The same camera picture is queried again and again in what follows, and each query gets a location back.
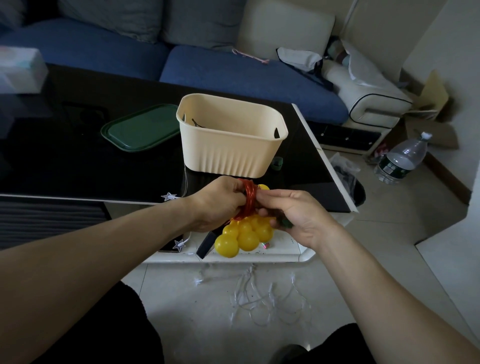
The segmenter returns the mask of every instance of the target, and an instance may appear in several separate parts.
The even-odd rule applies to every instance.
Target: coffee table
[[[280,171],[269,169],[256,183],[272,189],[309,191],[343,224],[357,212],[293,104],[57,65],[48,68],[41,95],[0,96],[0,198],[4,204],[78,206],[84,218],[89,209],[98,218],[100,209],[108,219],[104,202],[154,205],[162,203],[162,195],[169,192],[179,196],[195,193],[217,176],[184,166],[180,135],[148,151],[128,153],[106,141],[99,130],[108,121],[157,104],[178,105],[183,96],[200,92],[265,104],[283,115],[288,138],[276,154],[283,158],[283,167]],[[2,211],[0,208],[0,223],[5,223]],[[28,225],[30,215],[26,213],[22,223]],[[192,234],[181,253],[159,252],[147,261],[198,262],[194,252],[201,240],[201,234]],[[312,255],[289,235],[276,231],[271,248],[239,254],[228,261],[298,262]],[[213,252],[203,261],[224,260]]]

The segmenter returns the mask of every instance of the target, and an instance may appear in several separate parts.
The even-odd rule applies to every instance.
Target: red cord
[[[241,208],[240,212],[233,218],[234,220],[242,220],[243,218],[255,213],[255,200],[258,186],[253,183],[252,180],[244,180],[242,178],[239,178],[239,180],[242,181],[243,185],[245,186],[245,196],[247,197],[247,202],[245,203],[245,206]]]

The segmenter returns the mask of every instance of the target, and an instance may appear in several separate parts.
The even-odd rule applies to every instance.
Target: large plastic bottle
[[[432,134],[423,132],[418,139],[408,139],[385,154],[373,173],[387,184],[399,183],[414,170],[427,154],[427,142]]]

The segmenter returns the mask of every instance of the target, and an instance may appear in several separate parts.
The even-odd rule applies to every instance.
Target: pink strap
[[[232,52],[233,54],[240,54],[244,57],[249,57],[249,58],[253,58],[254,60],[257,60],[257,61],[260,61],[261,63],[263,64],[268,64],[270,60],[262,60],[261,58],[257,58],[255,56],[252,56],[251,54],[247,54],[247,53],[243,53],[243,52],[240,52],[239,50],[237,49],[232,49]]]

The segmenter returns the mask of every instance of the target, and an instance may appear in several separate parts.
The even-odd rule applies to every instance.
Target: black pants
[[[357,324],[341,327],[292,363],[375,363]],[[43,355],[40,363],[163,363],[162,343],[137,293],[122,282]]]

